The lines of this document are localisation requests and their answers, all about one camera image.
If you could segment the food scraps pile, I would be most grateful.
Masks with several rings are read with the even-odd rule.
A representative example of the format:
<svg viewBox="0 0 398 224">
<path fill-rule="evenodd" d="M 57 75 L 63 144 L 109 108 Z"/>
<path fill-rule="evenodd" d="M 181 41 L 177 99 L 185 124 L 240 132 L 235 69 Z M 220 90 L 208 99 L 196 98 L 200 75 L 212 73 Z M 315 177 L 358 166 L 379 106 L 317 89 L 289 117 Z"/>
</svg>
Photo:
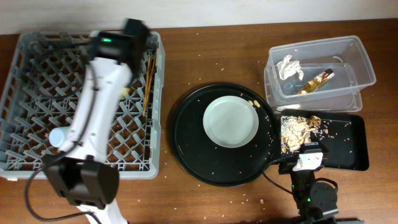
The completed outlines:
<svg viewBox="0 0 398 224">
<path fill-rule="evenodd" d="M 323 139 L 328 134 L 328 127 L 318 116 L 282 116 L 280 127 L 281 153 L 296 152 L 304 143 L 311 143 L 311 134 Z"/>
</svg>

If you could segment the gold snack wrapper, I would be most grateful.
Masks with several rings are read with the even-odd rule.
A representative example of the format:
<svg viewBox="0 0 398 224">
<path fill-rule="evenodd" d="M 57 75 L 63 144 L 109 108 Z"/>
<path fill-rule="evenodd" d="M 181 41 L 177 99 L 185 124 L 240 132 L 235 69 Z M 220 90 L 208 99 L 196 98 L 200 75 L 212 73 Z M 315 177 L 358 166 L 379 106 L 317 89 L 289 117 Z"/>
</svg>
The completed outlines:
<svg viewBox="0 0 398 224">
<path fill-rule="evenodd" d="M 296 92 L 296 95 L 304 95 L 307 93 L 316 92 L 319 88 L 326 85 L 334 76 L 334 71 L 329 68 L 307 82 L 307 84 L 305 84 L 298 92 Z"/>
</svg>

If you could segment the white tissue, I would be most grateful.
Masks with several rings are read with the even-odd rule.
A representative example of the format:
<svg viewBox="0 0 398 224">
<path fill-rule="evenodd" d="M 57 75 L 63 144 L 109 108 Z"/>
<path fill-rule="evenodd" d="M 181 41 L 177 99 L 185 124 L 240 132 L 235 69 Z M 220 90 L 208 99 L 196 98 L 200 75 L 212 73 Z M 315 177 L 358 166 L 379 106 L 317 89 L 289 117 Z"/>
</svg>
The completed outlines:
<svg viewBox="0 0 398 224">
<path fill-rule="evenodd" d="M 277 69 L 279 72 L 279 78 L 281 80 L 286 80 L 289 77 L 298 74 L 298 79 L 302 80 L 304 72 L 301 69 L 300 62 L 298 60 L 292 60 L 291 55 L 286 55 L 284 59 L 277 63 Z"/>
</svg>

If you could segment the blue plastic cup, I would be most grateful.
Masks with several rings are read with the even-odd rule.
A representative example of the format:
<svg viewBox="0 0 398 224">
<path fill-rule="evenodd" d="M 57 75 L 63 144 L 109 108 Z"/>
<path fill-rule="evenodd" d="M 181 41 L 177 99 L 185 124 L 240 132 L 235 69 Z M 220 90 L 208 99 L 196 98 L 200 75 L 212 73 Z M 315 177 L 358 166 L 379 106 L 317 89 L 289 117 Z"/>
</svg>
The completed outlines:
<svg viewBox="0 0 398 224">
<path fill-rule="evenodd" d="M 60 147 L 66 140 L 69 126 L 54 128 L 49 134 L 49 141 L 53 147 Z"/>
</svg>

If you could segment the yellow bowl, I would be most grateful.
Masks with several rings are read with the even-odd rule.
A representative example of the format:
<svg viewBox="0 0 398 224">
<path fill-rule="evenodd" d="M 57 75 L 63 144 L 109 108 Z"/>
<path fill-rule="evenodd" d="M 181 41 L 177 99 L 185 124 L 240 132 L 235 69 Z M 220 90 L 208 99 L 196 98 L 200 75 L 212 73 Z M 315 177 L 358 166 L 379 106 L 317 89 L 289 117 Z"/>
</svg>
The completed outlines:
<svg viewBox="0 0 398 224">
<path fill-rule="evenodd" d="M 130 95 L 130 91 L 131 91 L 130 88 L 124 88 L 122 90 L 122 92 L 121 92 L 121 98 L 125 98 L 125 97 L 129 96 Z"/>
</svg>

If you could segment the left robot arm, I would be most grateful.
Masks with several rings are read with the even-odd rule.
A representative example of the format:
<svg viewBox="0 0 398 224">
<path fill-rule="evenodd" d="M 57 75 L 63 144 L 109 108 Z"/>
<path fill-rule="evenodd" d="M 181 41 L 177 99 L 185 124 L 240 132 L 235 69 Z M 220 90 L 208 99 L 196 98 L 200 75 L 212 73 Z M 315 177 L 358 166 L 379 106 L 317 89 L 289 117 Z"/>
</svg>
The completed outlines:
<svg viewBox="0 0 398 224">
<path fill-rule="evenodd" d="M 55 192 L 91 223 L 126 223 L 116 202 L 119 171 L 105 163 L 111 124 L 122 90 L 136 78 L 149 29 L 128 19 L 121 33 L 99 32 L 92 40 L 83 91 L 72 125 L 43 172 Z"/>
</svg>

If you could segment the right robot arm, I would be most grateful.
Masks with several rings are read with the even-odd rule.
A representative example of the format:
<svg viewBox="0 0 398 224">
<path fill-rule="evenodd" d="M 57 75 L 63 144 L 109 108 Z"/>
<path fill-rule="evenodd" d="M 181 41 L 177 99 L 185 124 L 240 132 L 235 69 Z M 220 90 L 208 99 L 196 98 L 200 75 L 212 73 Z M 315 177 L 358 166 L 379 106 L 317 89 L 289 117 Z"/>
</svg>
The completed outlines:
<svg viewBox="0 0 398 224">
<path fill-rule="evenodd" d="M 319 141 L 304 143 L 299 150 L 279 164 L 279 174 L 288 174 L 291 193 L 297 206 L 297 223 L 336 223 L 338 184 L 330 179 L 316 178 L 327 160 L 328 149 Z"/>
</svg>

